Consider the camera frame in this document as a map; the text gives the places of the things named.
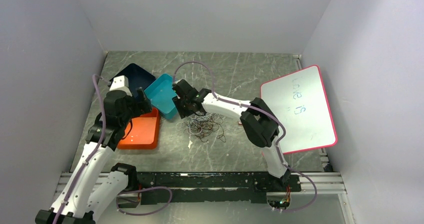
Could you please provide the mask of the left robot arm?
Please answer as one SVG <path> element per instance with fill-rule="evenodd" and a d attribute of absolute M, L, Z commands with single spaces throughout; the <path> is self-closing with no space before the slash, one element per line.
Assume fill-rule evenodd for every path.
<path fill-rule="evenodd" d="M 95 188 L 105 164 L 124 138 L 127 125 L 133 118 L 152 111 L 143 88 L 136 92 L 132 96 L 122 89 L 109 90 L 101 113 L 88 131 L 74 173 L 51 207 L 37 213 L 35 223 L 95 224 L 119 193 L 140 189 L 136 167 L 125 163 L 115 164 L 106 180 Z"/>

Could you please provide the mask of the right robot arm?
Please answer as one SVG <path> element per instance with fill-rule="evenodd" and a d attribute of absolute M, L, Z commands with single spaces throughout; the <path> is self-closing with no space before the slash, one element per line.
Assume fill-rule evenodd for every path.
<path fill-rule="evenodd" d="M 289 184 L 291 171 L 277 142 L 281 139 L 279 123 L 267 104 L 256 97 L 252 101 L 217 95 L 210 89 L 200 91 L 181 79 L 172 84 L 173 103 L 182 119 L 191 115 L 217 114 L 241 123 L 248 140 L 261 149 L 270 186 L 282 191 Z"/>

